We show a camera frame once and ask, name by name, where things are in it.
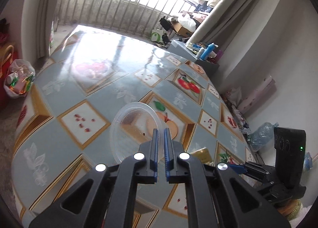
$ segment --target black speaker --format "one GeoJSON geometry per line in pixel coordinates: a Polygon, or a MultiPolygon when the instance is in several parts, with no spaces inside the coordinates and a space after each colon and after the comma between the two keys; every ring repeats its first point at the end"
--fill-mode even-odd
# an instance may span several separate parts
{"type": "Polygon", "coordinates": [[[274,128],[279,180],[289,189],[299,185],[306,149],[306,132],[292,128],[274,128]]]}

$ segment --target pomegranate print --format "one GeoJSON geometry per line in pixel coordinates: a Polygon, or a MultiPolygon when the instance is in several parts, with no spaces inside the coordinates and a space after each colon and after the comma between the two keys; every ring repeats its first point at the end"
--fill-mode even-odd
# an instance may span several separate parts
{"type": "Polygon", "coordinates": [[[231,124],[231,126],[232,126],[233,128],[237,128],[237,127],[238,127],[237,124],[236,124],[236,122],[235,122],[235,120],[233,119],[233,117],[228,116],[228,117],[227,117],[227,120],[229,121],[229,123],[231,124]]]}
{"type": "Polygon", "coordinates": [[[27,112],[27,106],[25,105],[20,113],[19,119],[18,119],[18,123],[16,124],[16,127],[18,127],[21,122],[24,120],[25,116],[26,116],[26,112],[27,112]]]}

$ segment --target plastic water bottle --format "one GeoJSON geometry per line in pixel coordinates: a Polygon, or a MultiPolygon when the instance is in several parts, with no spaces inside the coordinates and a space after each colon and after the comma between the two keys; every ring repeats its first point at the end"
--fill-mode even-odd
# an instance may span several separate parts
{"type": "Polygon", "coordinates": [[[201,55],[203,54],[203,52],[205,51],[205,48],[201,48],[199,50],[199,52],[197,53],[197,58],[199,59],[201,57],[201,55]]]}
{"type": "Polygon", "coordinates": [[[211,43],[205,50],[205,52],[203,52],[203,54],[201,55],[200,59],[202,60],[206,60],[206,58],[210,55],[211,51],[213,51],[216,47],[218,47],[217,45],[215,45],[214,43],[211,43]]]}

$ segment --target red cloth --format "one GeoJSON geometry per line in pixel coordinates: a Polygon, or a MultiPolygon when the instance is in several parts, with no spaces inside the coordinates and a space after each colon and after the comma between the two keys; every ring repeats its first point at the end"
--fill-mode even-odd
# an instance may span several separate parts
{"type": "MultiPolygon", "coordinates": [[[[18,59],[18,53],[15,51],[13,53],[13,60],[15,59],[18,59]]],[[[8,59],[3,65],[2,65],[2,77],[0,77],[0,109],[4,108],[7,106],[8,102],[9,102],[9,96],[7,95],[7,93],[5,92],[4,88],[3,88],[3,85],[4,85],[4,81],[5,81],[5,78],[7,76],[7,71],[8,71],[8,68],[10,66],[10,59],[8,59]]]]}

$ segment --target clear plastic bowl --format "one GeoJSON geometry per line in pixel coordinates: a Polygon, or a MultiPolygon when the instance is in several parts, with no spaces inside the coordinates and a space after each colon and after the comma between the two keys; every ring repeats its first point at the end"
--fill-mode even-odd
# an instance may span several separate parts
{"type": "Polygon", "coordinates": [[[165,125],[147,104],[132,102],[121,108],[110,126],[110,146],[117,163],[138,152],[140,144],[152,139],[153,129],[159,131],[158,161],[163,157],[165,125]]]}

